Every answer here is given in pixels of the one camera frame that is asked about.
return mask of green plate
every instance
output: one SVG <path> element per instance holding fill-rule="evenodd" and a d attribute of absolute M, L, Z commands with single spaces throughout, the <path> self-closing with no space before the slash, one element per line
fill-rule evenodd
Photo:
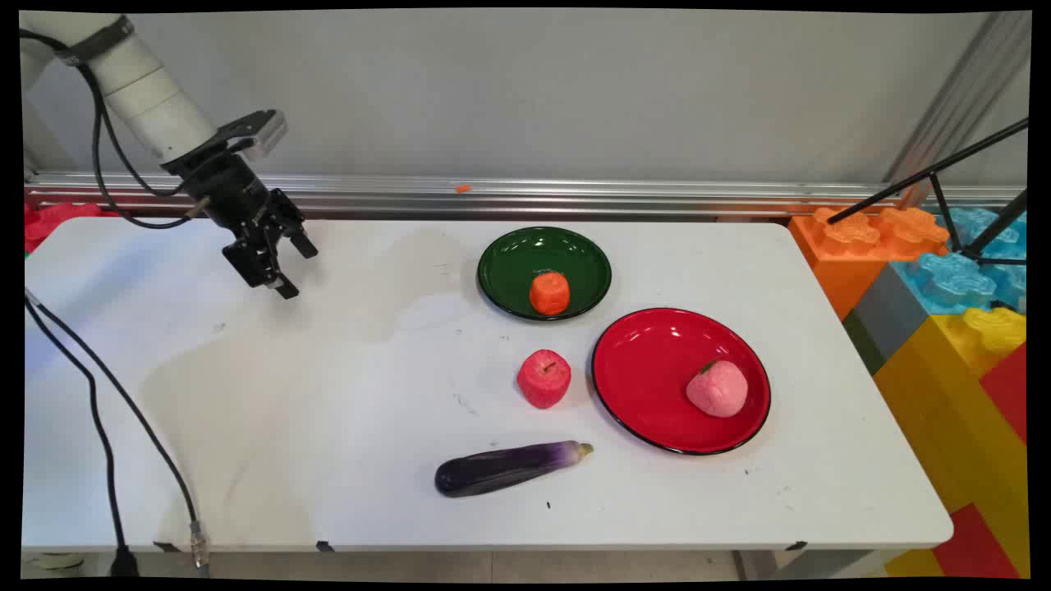
<path fill-rule="evenodd" d="M 533 278 L 558 271 L 570 282 L 570 307 L 543 315 L 529 302 Z M 613 271 L 605 252 L 562 228 L 521 228 L 493 241 L 478 260 L 478 285 L 494 304 L 516 317 L 562 320 L 594 308 L 610 290 Z"/>

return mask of red plate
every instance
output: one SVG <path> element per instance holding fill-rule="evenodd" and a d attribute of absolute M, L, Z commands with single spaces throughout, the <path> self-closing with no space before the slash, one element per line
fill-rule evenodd
<path fill-rule="evenodd" d="M 705 414 L 686 384 L 712 360 L 737 364 L 748 382 L 734 416 Z M 598 398 L 642 441 L 676 453 L 708 455 L 744 445 L 770 411 L 770 382 L 756 352 L 736 332 L 687 310 L 651 308 L 610 325 L 592 355 Z"/>

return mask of small orange object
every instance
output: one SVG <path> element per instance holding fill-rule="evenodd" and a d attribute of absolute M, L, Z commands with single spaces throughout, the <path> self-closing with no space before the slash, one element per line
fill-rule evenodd
<path fill-rule="evenodd" d="M 536 276 L 529 289 L 529 303 L 547 317 L 565 311 L 570 307 L 570 282 L 555 271 Z"/>

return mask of white wall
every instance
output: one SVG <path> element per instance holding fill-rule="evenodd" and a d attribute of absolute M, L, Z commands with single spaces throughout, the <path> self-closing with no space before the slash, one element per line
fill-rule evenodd
<path fill-rule="evenodd" d="M 131 18 L 217 124 L 285 110 L 289 135 L 261 172 L 879 182 L 985 14 Z M 24 140 L 41 166 L 88 169 L 79 76 L 51 64 L 27 101 Z M 103 163 L 119 169 L 108 147 Z"/>
<path fill-rule="evenodd" d="M 1029 67 L 1022 66 L 1004 94 L 982 118 L 981 123 L 967 139 L 973 144 L 1029 116 Z M 943 184 L 951 185 L 1025 185 L 1027 184 L 1027 157 L 1029 130 L 1019 131 L 998 144 L 968 158 L 941 175 Z"/>

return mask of robotic arm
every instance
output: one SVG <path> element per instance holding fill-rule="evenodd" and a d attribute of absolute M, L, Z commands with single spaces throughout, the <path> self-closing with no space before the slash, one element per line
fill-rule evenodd
<path fill-rule="evenodd" d="M 23 11 L 19 27 L 68 46 L 59 53 L 62 60 L 95 74 L 106 104 L 162 168 L 183 179 L 195 209 L 233 232 L 223 254 L 249 287 L 266 285 L 285 299 L 298 294 L 277 264 L 277 243 L 284 236 L 304 258 L 317 254 L 304 216 L 281 189 L 267 189 L 231 149 L 249 160 L 266 156 L 287 130 L 281 111 L 255 111 L 217 129 L 123 15 Z M 53 52 L 35 40 L 20 39 L 20 45 L 24 94 Z"/>

